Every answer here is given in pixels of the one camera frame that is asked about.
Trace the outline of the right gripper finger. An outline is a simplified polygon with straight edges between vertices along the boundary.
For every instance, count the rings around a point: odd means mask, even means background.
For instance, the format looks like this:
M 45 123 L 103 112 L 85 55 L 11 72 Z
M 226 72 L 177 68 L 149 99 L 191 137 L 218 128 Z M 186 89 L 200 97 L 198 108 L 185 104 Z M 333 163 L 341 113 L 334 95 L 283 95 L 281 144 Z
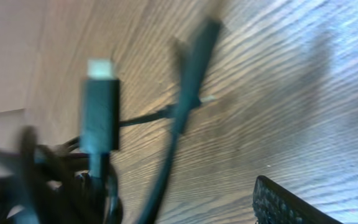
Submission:
M 256 178 L 252 207 L 261 224 L 341 224 L 264 175 Z

